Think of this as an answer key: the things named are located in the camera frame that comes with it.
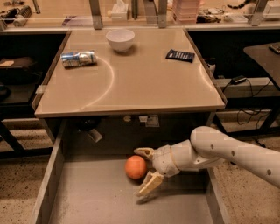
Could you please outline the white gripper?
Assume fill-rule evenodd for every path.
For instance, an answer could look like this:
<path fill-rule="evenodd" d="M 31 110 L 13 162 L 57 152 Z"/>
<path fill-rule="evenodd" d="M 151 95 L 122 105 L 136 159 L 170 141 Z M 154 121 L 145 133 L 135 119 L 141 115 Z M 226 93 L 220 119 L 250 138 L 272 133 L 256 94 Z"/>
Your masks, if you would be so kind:
<path fill-rule="evenodd" d="M 139 147 L 134 149 L 134 153 L 152 160 L 152 166 L 156 169 L 155 172 L 149 171 L 135 192 L 137 197 L 146 196 L 159 187 L 164 176 L 169 178 L 179 174 L 179 168 L 176 165 L 173 149 L 170 145 L 160 147 L 156 150 L 150 147 Z"/>

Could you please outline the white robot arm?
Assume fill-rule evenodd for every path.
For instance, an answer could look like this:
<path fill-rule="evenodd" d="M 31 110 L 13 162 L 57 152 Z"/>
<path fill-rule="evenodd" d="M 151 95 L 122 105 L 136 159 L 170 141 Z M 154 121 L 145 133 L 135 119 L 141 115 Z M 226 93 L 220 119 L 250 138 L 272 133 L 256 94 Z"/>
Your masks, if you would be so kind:
<path fill-rule="evenodd" d="M 280 152 L 236 140 L 217 129 L 199 126 L 188 140 L 157 149 L 140 147 L 137 155 L 151 161 L 153 171 L 147 173 L 136 196 L 142 197 L 158 188 L 165 178 L 182 171 L 206 169 L 223 160 L 233 162 L 243 169 L 280 187 Z"/>

